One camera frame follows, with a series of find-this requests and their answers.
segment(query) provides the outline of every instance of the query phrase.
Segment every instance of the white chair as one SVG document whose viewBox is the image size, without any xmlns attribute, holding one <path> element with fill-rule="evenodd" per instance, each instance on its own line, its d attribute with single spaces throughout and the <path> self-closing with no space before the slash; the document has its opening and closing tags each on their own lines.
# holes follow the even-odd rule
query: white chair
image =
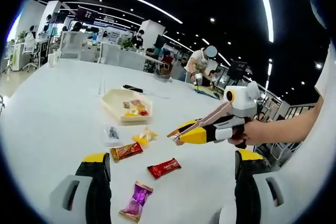
<svg viewBox="0 0 336 224">
<path fill-rule="evenodd" d="M 32 46 L 32 45 L 25 45 L 24 48 L 23 48 L 23 52 L 22 52 L 22 54 L 23 54 L 23 55 L 25 55 L 25 54 L 33 55 L 33 58 L 35 59 L 35 56 L 36 56 L 36 54 L 37 54 L 38 51 L 39 51 L 39 47 L 40 47 L 40 44 L 37 44 L 36 49 L 35 49 L 35 46 Z M 34 60 L 33 60 L 33 62 L 29 62 L 29 63 L 27 63 L 27 64 L 22 68 L 22 71 L 24 71 L 24 69 L 27 68 L 27 72 L 29 72 L 30 67 L 32 67 L 33 69 L 37 69 L 37 65 L 34 63 Z"/>
<path fill-rule="evenodd" d="M 119 66 L 130 68 L 134 70 L 143 71 L 146 58 L 137 52 L 130 52 L 122 50 L 119 56 Z"/>
<path fill-rule="evenodd" d="M 119 66 L 120 46 L 110 43 L 100 43 L 100 55 L 98 63 Z"/>
<path fill-rule="evenodd" d="M 80 31 L 63 31 L 61 36 L 61 58 L 80 59 L 85 34 Z"/>
</svg>

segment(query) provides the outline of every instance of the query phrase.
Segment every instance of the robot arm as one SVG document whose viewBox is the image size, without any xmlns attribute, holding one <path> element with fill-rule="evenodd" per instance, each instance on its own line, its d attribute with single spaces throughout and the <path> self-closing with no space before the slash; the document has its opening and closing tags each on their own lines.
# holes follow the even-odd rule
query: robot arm
<svg viewBox="0 0 336 224">
<path fill-rule="evenodd" d="M 247 87 L 227 86 L 224 103 L 200 120 L 185 123 L 168 135 L 175 143 L 204 144 L 221 142 L 232 137 L 233 127 L 244 132 L 244 118 L 251 118 L 257 112 L 256 99 L 260 96 L 258 85 L 251 82 Z"/>
</svg>

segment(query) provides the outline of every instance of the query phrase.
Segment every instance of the human hand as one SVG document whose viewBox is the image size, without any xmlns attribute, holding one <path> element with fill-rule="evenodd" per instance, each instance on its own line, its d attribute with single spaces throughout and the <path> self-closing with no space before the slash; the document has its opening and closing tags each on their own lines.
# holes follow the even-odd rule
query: human hand
<svg viewBox="0 0 336 224">
<path fill-rule="evenodd" d="M 237 134 L 234 128 L 232 138 L 228 142 L 234 145 L 240 144 L 246 139 L 246 145 L 257 145 L 264 142 L 264 127 L 266 123 L 261 123 L 255 119 L 248 119 L 244 124 L 243 134 Z"/>
<path fill-rule="evenodd" d="M 192 75 L 190 76 L 190 79 L 191 79 L 192 82 L 195 82 L 195 80 L 196 80 L 195 75 L 192 74 Z"/>
</svg>

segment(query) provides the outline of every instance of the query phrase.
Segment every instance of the candy wrapper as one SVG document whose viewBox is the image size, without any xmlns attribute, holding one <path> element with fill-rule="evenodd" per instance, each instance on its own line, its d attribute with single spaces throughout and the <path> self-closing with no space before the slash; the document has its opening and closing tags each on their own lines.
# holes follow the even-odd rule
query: candy wrapper
<svg viewBox="0 0 336 224">
<path fill-rule="evenodd" d="M 145 105 L 140 100 L 132 100 L 131 106 L 128 107 L 128 109 L 129 109 L 129 112 L 127 112 L 125 116 L 137 116 L 137 115 L 146 116 L 148 115 Z"/>
<path fill-rule="evenodd" d="M 161 176 L 179 168 L 181 168 L 181 166 L 174 158 L 160 165 L 152 165 L 147 167 L 155 179 L 160 178 Z"/>
<path fill-rule="evenodd" d="M 151 195 L 153 188 L 145 186 L 144 184 L 136 181 L 134 187 L 134 194 L 129 201 L 127 207 L 119 211 L 123 216 L 138 222 L 140 220 L 142 208 L 145 205 L 147 197 Z"/>
<path fill-rule="evenodd" d="M 110 151 L 115 162 L 143 152 L 139 143 L 129 144 L 119 148 L 111 148 Z"/>
<path fill-rule="evenodd" d="M 157 135 L 150 131 L 148 129 L 148 127 L 146 127 L 145 131 L 143 133 L 141 133 L 140 135 L 134 136 L 132 137 L 132 139 L 140 144 L 143 145 L 148 145 L 150 141 L 153 140 L 154 137 L 156 137 Z"/>
</svg>

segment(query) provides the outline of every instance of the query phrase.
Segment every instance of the wrapped candy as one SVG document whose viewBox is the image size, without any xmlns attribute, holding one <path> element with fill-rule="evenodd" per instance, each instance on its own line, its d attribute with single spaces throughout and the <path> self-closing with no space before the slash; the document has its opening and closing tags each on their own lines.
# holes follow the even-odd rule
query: wrapped candy
<svg viewBox="0 0 336 224">
<path fill-rule="evenodd" d="M 160 178 L 161 176 L 179 168 L 181 168 L 181 166 L 174 158 L 162 164 L 147 167 L 155 179 Z"/>
<path fill-rule="evenodd" d="M 119 211 L 125 217 L 138 222 L 140 220 L 142 208 L 145 205 L 147 197 L 151 195 L 153 188 L 148 187 L 138 181 L 135 182 L 134 194 L 129 201 L 127 207 Z"/>
<path fill-rule="evenodd" d="M 139 143 L 129 144 L 119 148 L 111 148 L 110 151 L 115 162 L 143 152 Z"/>
<path fill-rule="evenodd" d="M 148 145 L 150 141 L 153 140 L 154 137 L 156 137 L 157 135 L 150 131 L 148 129 L 148 127 L 146 127 L 146 129 L 144 130 L 143 133 L 141 133 L 140 135 L 134 136 L 132 137 L 132 139 L 140 144 L 143 145 Z"/>
</svg>

